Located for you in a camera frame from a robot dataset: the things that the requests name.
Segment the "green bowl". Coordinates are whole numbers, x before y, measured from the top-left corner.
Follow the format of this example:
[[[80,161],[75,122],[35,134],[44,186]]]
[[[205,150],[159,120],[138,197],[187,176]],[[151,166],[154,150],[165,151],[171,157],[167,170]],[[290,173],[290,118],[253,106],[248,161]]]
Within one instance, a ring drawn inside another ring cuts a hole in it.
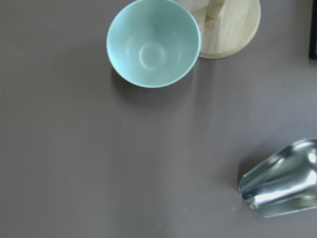
[[[188,74],[201,48],[193,15],[173,0],[137,0],[113,19],[106,51],[114,70],[145,88],[169,86]]]

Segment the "wooden stand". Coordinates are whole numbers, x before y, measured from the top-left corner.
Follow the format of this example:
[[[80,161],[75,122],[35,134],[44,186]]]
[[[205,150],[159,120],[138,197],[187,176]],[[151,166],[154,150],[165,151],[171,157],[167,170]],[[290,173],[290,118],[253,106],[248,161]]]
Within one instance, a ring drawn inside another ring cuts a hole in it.
[[[201,32],[199,57],[221,59],[246,47],[261,18],[259,0],[179,0]]]

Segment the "metal scoop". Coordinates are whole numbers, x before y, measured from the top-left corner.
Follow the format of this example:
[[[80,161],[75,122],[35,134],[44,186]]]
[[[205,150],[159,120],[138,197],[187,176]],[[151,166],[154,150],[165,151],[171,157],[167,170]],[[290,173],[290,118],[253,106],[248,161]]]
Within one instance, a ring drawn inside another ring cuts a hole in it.
[[[317,140],[296,141],[242,176],[238,190],[265,218],[317,207]]]

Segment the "black frame object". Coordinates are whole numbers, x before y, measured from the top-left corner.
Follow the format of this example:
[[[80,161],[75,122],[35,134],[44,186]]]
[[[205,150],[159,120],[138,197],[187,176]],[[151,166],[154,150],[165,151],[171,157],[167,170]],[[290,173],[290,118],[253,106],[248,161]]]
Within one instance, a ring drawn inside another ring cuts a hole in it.
[[[312,6],[309,58],[317,59],[317,0],[313,0]]]

